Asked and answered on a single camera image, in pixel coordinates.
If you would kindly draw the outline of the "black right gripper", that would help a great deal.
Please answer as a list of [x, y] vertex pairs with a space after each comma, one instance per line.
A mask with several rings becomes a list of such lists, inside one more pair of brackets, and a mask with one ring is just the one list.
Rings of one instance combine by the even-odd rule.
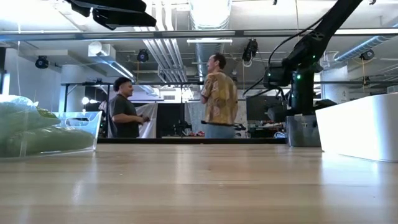
[[317, 101], [313, 105], [314, 76], [312, 70], [298, 70], [293, 73], [291, 110], [294, 114], [315, 115], [316, 110], [337, 105], [329, 99]]

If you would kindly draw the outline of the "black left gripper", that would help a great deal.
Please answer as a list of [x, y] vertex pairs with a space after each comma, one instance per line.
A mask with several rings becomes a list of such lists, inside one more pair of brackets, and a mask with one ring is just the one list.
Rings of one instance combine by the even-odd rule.
[[147, 5], [141, 0], [67, 0], [67, 2], [71, 4], [73, 11], [83, 17], [89, 17], [90, 8], [94, 8], [93, 20], [110, 30], [118, 27], [155, 27], [157, 23], [155, 18], [144, 12]]

